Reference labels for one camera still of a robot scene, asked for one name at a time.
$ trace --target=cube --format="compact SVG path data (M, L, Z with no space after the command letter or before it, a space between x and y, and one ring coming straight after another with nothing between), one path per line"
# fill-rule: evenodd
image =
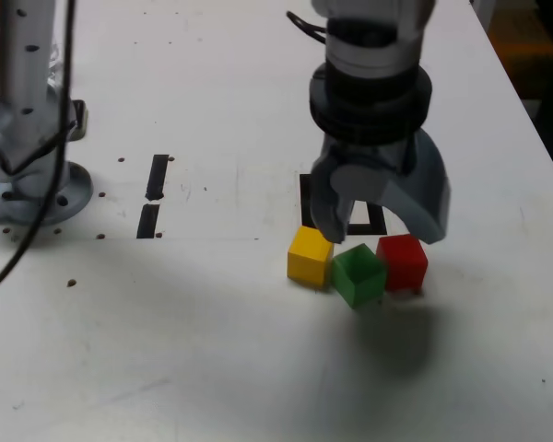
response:
M396 290L422 288L428 269L428 259L420 241L412 235L382 237L377 246L377 256L387 266L385 289Z
M385 264L364 244L332 260L332 285L351 308L382 297L386 277Z
M334 244L319 230L300 227L288 249L287 277L312 288L325 288L333 252Z

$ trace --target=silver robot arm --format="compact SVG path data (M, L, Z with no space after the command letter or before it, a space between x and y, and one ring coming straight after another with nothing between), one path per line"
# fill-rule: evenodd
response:
M0 5L0 223L30 224L55 171L60 90L48 82L54 12L55 0ZM69 135L85 117L78 104L70 105ZM65 162L62 172L44 224L75 215L92 194L83 168Z
M312 218L342 242L355 201L385 206L427 243L446 234L450 186L420 129L431 83L418 66L434 0L312 0L327 17L326 63L310 86L324 131L312 169Z

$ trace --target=black cable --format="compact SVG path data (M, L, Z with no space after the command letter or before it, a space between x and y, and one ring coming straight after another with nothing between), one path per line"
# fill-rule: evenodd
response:
M64 52L64 74L63 74L63 86L61 90L61 98L59 103L59 132L55 136L58 138L58 135L67 134L68 130L68 118L69 118L69 108L70 108L70 86L72 82L72 49L74 46L74 16L76 14L76 0L67 0L67 12L65 17L65 52ZM59 146L55 150L55 167L53 171L52 181L49 185L49 189L45 194L45 199L43 205L39 208L37 216L33 220L33 223L30 225L29 231L25 235L25 238L20 241L17 251L10 259L8 264L0 272L0 283L2 283L5 278L12 272L12 269L18 264L22 255L25 254L29 248L32 241L37 236L37 232L41 227L43 219L47 215L47 212L52 206L55 195L57 194L57 187L59 186L59 181L62 178L62 173L65 165L65 145L67 143L67 136L61 137L59 141Z
M57 146L59 146L59 144L62 142L62 139L68 136L69 131L74 129L75 125L76 122L71 122L69 126L65 129L65 132L58 132L57 134L52 136L49 140L47 140L47 143L42 145L39 149L37 149L31 155L25 158L25 160L22 161L14 169L10 167L10 162L0 150L0 169L9 177L14 177L15 175L18 175L20 172L30 166L33 161L51 153Z
M321 26L315 26L311 23L308 23L307 21L299 18L295 14L293 14L291 11L287 11L287 18L293 22L293 24L301 29L306 35L309 35L314 40L319 41L322 44L325 44L325 37L320 34L325 34L325 28L322 28Z

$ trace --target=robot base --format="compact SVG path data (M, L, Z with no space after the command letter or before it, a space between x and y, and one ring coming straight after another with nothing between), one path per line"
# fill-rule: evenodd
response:
M61 223L82 210L92 197L92 179L87 170L76 163L69 163L70 178L57 193L43 225ZM41 205L41 200L24 198L13 191L12 184L0 182L0 224L30 225Z

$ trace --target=table surface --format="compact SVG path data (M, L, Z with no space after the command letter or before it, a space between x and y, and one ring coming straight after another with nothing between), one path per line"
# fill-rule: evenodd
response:
M286 278L324 58L288 8L321 21L298 0L79 2L69 156L106 197L0 286L0 442L553 441L553 165L468 0L439 2L422 59L448 237L421 299L357 312ZM163 237L137 240L155 154L176 158Z

